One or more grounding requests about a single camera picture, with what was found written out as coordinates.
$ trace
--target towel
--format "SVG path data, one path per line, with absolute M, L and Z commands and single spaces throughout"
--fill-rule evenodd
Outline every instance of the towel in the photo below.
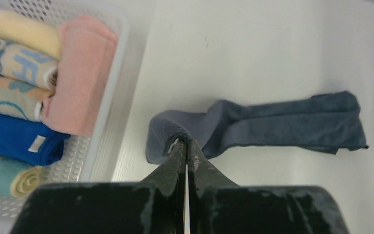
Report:
M 248 107 L 220 100 L 207 113 L 169 110 L 150 121 L 146 158 L 161 164 L 176 138 L 196 139 L 208 159 L 235 146 L 299 146 L 329 154 L 367 149 L 359 112 L 347 91 Z
M 58 61 L 26 46 L 0 39 L 0 76 L 55 90 Z
M 61 58 L 61 42 L 55 27 L 14 11 L 0 10 L 0 38 L 11 40 L 53 58 Z
M 39 185 L 42 167 L 0 157 L 0 195 L 23 197 Z
M 0 114 L 40 122 L 42 102 L 51 95 L 52 91 L 0 77 Z
M 42 122 L 53 130 L 90 137 L 117 45 L 100 21 L 79 16 L 59 27 L 63 53 L 56 93 L 43 102 Z
M 32 165 L 51 165 L 62 158 L 64 140 L 69 136 L 43 123 L 0 115 L 0 156 Z

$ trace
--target rolled towel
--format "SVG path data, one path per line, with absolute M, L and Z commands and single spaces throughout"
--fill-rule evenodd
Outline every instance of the rolled towel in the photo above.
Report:
M 79 16 L 59 27 L 63 53 L 56 93 L 43 102 L 42 122 L 59 132 L 90 137 L 117 45 L 100 21 Z
M 0 38 L 11 40 L 53 58 L 61 58 L 61 42 L 55 27 L 14 11 L 0 10 Z
M 51 165 L 62 158 L 64 140 L 69 137 L 43 123 L 0 115 L 0 156 L 33 165 Z
M 55 90 L 58 61 L 26 46 L 0 39 L 0 76 Z
M 0 77 L 0 114 L 40 122 L 42 102 L 53 94 L 19 80 Z
M 196 139 L 208 159 L 235 146 L 299 146 L 328 154 L 367 149 L 359 112 L 347 91 L 255 106 L 220 100 L 207 113 L 169 110 L 150 121 L 146 157 L 161 164 L 176 138 Z
M 41 166 L 0 157 L 0 195 L 23 197 L 39 185 Z

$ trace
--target dark gray cloth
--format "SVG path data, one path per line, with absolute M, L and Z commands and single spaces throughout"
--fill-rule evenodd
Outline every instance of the dark gray cloth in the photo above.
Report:
M 329 154 L 367 149 L 359 112 L 347 91 L 248 107 L 220 100 L 207 113 L 169 110 L 150 121 L 146 158 L 161 164 L 176 138 L 196 139 L 208 159 L 235 146 L 299 146 Z

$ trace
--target perforated basket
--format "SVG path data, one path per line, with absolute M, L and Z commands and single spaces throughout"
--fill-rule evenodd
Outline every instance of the perforated basket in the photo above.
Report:
M 108 25 L 118 35 L 119 43 L 115 51 L 109 80 L 104 92 L 100 111 L 91 139 L 72 136 L 65 144 L 65 153 L 61 161 L 45 167 L 41 176 L 42 183 L 90 181 L 94 165 L 102 167 L 108 160 L 99 154 L 110 141 L 105 136 L 108 132 L 107 117 L 114 93 L 126 89 L 125 79 L 120 76 L 124 51 L 129 36 L 129 24 L 125 13 L 113 5 L 90 0 L 0 0 L 0 9 L 13 10 L 32 19 L 56 26 L 73 19 L 78 14 L 88 14 Z M 128 100 L 116 101 L 124 105 Z M 7 233 L 15 221 L 25 199 L 0 196 L 0 234 Z

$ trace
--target white tag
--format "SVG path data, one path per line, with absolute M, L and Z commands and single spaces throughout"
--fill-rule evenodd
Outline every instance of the white tag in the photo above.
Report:
M 38 153 L 38 150 L 41 148 L 41 145 L 44 143 L 45 140 L 46 137 L 38 135 L 32 143 L 31 147 L 29 147 L 28 151 Z

